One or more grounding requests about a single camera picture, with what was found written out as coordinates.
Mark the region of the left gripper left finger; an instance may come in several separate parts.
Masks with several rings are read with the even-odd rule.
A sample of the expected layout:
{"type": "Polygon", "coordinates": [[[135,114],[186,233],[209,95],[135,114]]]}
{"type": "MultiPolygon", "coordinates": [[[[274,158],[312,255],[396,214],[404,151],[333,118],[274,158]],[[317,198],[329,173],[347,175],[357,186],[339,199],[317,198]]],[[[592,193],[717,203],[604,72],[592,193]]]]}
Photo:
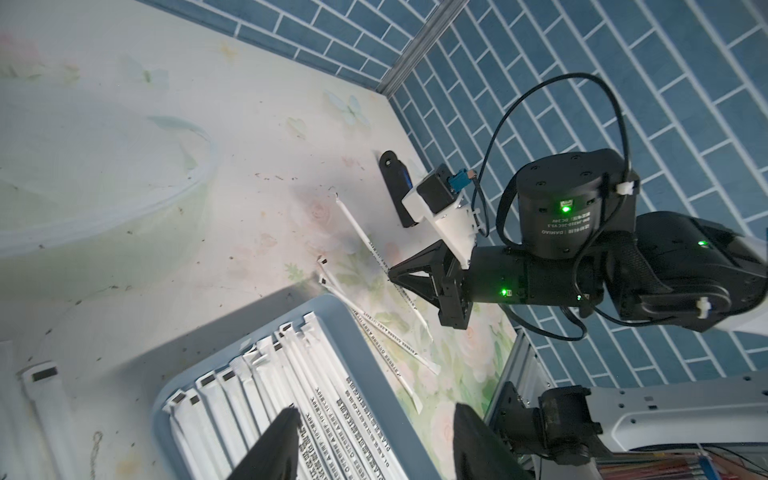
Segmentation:
{"type": "Polygon", "coordinates": [[[228,480],[291,480],[299,464],[300,412],[283,409],[235,467],[228,480]]]}

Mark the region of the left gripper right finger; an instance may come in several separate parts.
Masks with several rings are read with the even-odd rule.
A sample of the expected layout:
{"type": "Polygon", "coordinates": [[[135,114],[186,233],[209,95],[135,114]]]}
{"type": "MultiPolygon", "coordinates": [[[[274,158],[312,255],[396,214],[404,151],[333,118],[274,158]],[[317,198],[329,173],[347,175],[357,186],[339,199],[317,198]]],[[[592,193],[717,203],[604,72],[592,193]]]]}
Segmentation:
{"type": "Polygon", "coordinates": [[[533,479],[469,405],[455,405],[452,445],[459,480],[533,479]]]}

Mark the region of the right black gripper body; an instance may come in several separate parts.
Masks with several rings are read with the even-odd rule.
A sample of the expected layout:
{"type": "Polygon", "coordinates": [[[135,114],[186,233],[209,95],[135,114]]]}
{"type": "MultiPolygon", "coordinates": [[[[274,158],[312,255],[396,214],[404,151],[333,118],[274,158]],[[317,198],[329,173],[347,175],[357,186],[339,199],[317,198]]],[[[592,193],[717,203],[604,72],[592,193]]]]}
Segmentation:
{"type": "Polygon", "coordinates": [[[586,308],[600,302],[604,281],[599,261],[547,260],[510,247],[476,247],[464,269],[439,240],[388,270],[389,280],[438,309],[445,327],[465,330],[476,303],[586,308]]]}

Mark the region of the straw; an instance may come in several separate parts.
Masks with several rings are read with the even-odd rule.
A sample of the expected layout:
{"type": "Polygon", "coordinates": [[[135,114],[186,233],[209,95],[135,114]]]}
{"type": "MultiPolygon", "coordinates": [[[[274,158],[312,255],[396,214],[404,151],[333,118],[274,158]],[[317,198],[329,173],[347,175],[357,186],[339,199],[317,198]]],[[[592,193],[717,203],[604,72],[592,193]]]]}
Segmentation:
{"type": "Polygon", "coordinates": [[[188,432],[180,417],[180,405],[186,398],[185,393],[178,389],[165,402],[162,410],[169,415],[172,436],[181,453],[183,462],[192,479],[210,479],[210,463],[202,447],[190,442],[192,435],[188,432]]]}
{"type": "Polygon", "coordinates": [[[203,446],[206,455],[216,474],[216,479],[228,479],[232,473],[231,464],[221,446],[219,437],[213,426],[201,395],[194,389],[185,391],[189,416],[193,424],[193,436],[203,446]]]}

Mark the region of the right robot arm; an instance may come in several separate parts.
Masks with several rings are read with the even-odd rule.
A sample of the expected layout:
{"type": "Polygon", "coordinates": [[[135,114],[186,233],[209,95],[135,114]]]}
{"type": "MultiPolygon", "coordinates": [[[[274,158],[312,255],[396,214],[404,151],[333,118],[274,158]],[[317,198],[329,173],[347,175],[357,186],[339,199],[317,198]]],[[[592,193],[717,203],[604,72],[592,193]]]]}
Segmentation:
{"type": "MultiPolygon", "coordinates": [[[[516,207],[521,241],[493,247],[442,239],[390,268],[390,281],[465,329],[476,303],[508,317],[554,306],[572,323],[609,298],[627,328],[704,332],[767,309],[767,263],[732,230],[674,212],[637,215],[639,176],[610,149],[548,156],[515,173],[499,202],[516,207]]],[[[767,440],[763,371],[645,388],[570,386],[527,406],[506,382],[488,420],[460,404],[454,464],[460,479],[523,479],[521,455],[583,466],[619,453],[699,444],[725,451],[767,440]]]]}

